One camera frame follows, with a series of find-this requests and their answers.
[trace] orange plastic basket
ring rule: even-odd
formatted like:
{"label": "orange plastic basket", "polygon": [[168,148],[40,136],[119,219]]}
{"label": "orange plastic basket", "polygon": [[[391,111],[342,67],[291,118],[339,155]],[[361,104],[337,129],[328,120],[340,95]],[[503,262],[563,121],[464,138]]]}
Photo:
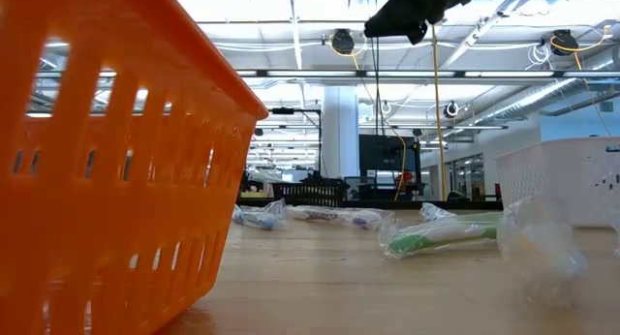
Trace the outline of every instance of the orange plastic basket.
{"label": "orange plastic basket", "polygon": [[[175,0],[0,10],[0,334],[151,333],[212,288],[266,111]],[[30,119],[50,37],[70,55],[53,114]]]}

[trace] white plastic basket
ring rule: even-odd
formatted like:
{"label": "white plastic basket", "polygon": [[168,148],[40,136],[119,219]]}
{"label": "white plastic basket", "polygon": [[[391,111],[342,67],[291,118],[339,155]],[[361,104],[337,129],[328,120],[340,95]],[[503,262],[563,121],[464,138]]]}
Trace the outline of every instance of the white plastic basket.
{"label": "white plastic basket", "polygon": [[620,218],[620,137],[542,142],[497,159],[504,207],[543,193],[566,203],[575,226]]}

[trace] plastic packaging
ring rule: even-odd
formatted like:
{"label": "plastic packaging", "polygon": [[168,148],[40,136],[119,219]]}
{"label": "plastic packaging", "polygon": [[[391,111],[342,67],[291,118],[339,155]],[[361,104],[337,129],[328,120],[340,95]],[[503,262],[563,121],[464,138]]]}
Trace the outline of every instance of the plastic packaging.
{"label": "plastic packaging", "polygon": [[419,211],[419,214],[422,216],[425,222],[431,222],[437,219],[456,216],[456,214],[450,213],[447,210],[444,210],[437,205],[431,203],[423,203],[422,209]]}
{"label": "plastic packaging", "polygon": [[235,205],[232,220],[250,228],[272,230],[288,227],[283,199],[276,200],[265,208]]}
{"label": "plastic packaging", "polygon": [[390,220],[394,213],[379,209],[329,208],[312,205],[287,206],[287,216],[296,220],[325,220],[356,228],[375,230],[383,220]]}
{"label": "plastic packaging", "polygon": [[498,225],[500,251],[528,302],[571,306],[572,284],[587,271],[564,208],[559,198],[534,195],[508,207]]}
{"label": "plastic packaging", "polygon": [[612,220],[610,224],[613,227],[613,229],[616,230],[616,234],[617,234],[616,244],[618,248],[616,249],[614,254],[617,258],[620,259],[620,218]]}
{"label": "plastic packaging", "polygon": [[385,221],[379,229],[379,243],[386,255],[403,259],[448,246],[494,240],[500,216],[493,212],[452,214],[406,228],[397,220]]}

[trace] black basket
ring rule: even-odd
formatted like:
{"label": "black basket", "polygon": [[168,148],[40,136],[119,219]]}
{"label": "black basket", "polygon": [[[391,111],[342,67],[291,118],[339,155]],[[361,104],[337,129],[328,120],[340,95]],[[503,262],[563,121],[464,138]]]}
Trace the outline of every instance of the black basket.
{"label": "black basket", "polygon": [[320,205],[341,207],[347,187],[344,182],[336,184],[290,184],[274,183],[273,196],[283,198],[290,205]]}

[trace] yellow cable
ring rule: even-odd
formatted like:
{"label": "yellow cable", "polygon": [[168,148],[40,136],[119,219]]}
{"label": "yellow cable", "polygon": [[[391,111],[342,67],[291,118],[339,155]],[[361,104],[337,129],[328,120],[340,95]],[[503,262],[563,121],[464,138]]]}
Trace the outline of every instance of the yellow cable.
{"label": "yellow cable", "polygon": [[600,40],[597,44],[594,44],[594,45],[588,46],[588,47],[586,47],[586,48],[567,48],[567,47],[564,47],[564,46],[559,46],[559,45],[556,45],[556,44],[553,42],[553,40],[557,39],[557,36],[552,37],[552,38],[551,38],[551,40],[550,40],[550,42],[551,42],[551,45],[552,45],[552,46],[554,46],[554,47],[556,47],[556,48],[560,48],[560,49],[565,50],[565,51],[569,51],[569,52],[581,52],[581,51],[590,50],[590,49],[592,49],[592,48],[595,48],[595,47],[600,46],[600,45],[603,43],[603,41],[605,40],[605,35],[606,35],[606,34],[607,34],[607,28],[605,28],[605,29],[604,29],[603,36],[601,37],[601,40]]}
{"label": "yellow cable", "polygon": [[444,136],[442,135],[442,122],[439,115],[439,59],[437,57],[437,33],[433,25],[433,65],[435,67],[435,115],[437,117],[437,136],[439,137],[439,156],[442,170],[442,199],[446,196],[446,163],[444,162]]}
{"label": "yellow cable", "polygon": [[[577,62],[577,67],[579,68],[579,70],[582,71],[583,67],[581,66],[581,61],[579,60],[579,55],[577,54],[577,52],[574,53],[574,61]],[[590,96],[590,101],[592,102],[592,106],[594,107],[594,110],[599,115],[599,119],[601,120],[601,123],[603,123],[604,129],[607,131],[607,134],[610,137],[613,137],[613,135],[611,134],[611,130],[605,123],[605,120],[603,119],[603,116],[601,115],[601,112],[599,111],[599,107],[597,107],[597,103],[594,101],[594,98],[592,97],[592,91],[590,90],[590,86],[588,85],[588,80],[584,78],[583,83],[585,84],[585,88],[588,90],[588,95]]]}
{"label": "yellow cable", "polygon": [[357,64],[357,59],[354,55],[352,55],[353,57],[353,62],[356,63],[356,70],[359,70],[359,65]]}
{"label": "yellow cable", "polygon": [[387,126],[394,132],[396,137],[398,137],[400,139],[400,142],[402,142],[403,144],[403,161],[402,161],[402,165],[400,169],[400,181],[398,182],[398,188],[396,189],[396,196],[394,197],[394,201],[398,201],[398,195],[400,195],[400,189],[403,187],[403,181],[405,179],[405,165],[407,164],[407,143],[405,142],[405,139],[402,138],[398,134],[398,132],[396,132],[396,130],[384,118],[384,112],[381,110],[381,107],[379,107],[379,111],[381,112],[381,119],[384,121],[385,124],[387,124]]}

